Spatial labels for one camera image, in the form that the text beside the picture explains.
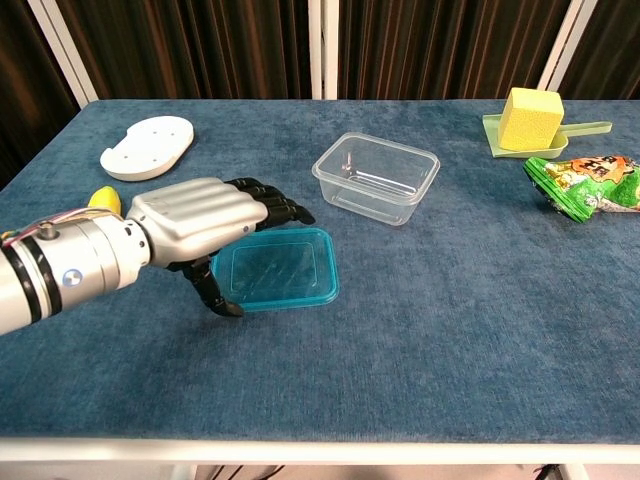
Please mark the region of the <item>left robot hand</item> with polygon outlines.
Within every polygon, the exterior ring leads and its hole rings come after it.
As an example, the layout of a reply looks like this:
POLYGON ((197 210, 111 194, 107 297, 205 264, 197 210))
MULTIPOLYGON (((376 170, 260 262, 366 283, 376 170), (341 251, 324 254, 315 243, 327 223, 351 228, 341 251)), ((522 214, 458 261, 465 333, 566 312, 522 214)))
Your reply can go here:
POLYGON ((144 231, 150 264, 182 273, 205 306, 222 317, 241 317, 244 310, 224 298, 211 272, 212 258, 254 232, 315 223, 307 208, 249 177, 203 177, 139 194, 126 218, 144 231))

